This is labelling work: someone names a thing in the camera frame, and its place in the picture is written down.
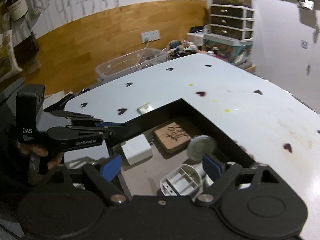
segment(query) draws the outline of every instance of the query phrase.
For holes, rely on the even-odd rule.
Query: blue gripper pad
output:
[[[108,126],[108,127],[113,127],[113,126],[121,126],[123,123],[121,122],[101,122],[96,127],[101,127],[101,126]]]
[[[222,168],[207,155],[204,155],[202,157],[202,166],[205,173],[208,174],[208,176],[210,177],[210,179],[212,179],[213,182],[221,177]]]
[[[114,177],[120,172],[122,159],[119,154],[112,156],[109,161],[101,168],[100,174],[107,181],[112,181]]]

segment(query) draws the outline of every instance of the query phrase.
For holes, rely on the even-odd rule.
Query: wall switch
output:
[[[150,38],[151,38],[151,41],[159,40],[160,39],[160,31],[159,30],[151,31]]]
[[[151,41],[150,32],[141,33],[141,43]]]
[[[304,49],[307,49],[308,48],[308,42],[301,40],[301,47],[303,47]]]

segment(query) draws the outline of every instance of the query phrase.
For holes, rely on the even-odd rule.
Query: human hand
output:
[[[48,150],[36,144],[22,144],[17,142],[18,149],[24,155],[29,155],[30,153],[34,153],[40,157],[45,157],[48,155]],[[64,153],[57,154],[52,160],[48,162],[48,169],[52,170],[55,166],[58,166],[61,163],[62,157]]]

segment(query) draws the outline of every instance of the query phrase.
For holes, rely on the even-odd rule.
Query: white table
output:
[[[106,122],[127,122],[139,115],[137,107],[146,102],[158,108],[179,98],[237,141],[256,161],[268,163],[297,192],[309,212],[301,236],[318,239],[320,116],[271,82],[214,57],[195,54],[90,90],[69,101],[65,110],[91,114]],[[118,109],[127,110],[119,115]],[[286,143],[292,153],[283,148]]]

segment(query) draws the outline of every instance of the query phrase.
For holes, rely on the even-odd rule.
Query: colorful box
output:
[[[203,49],[213,51],[218,48],[216,57],[235,65],[250,61],[252,41],[240,41],[217,34],[205,34]]]

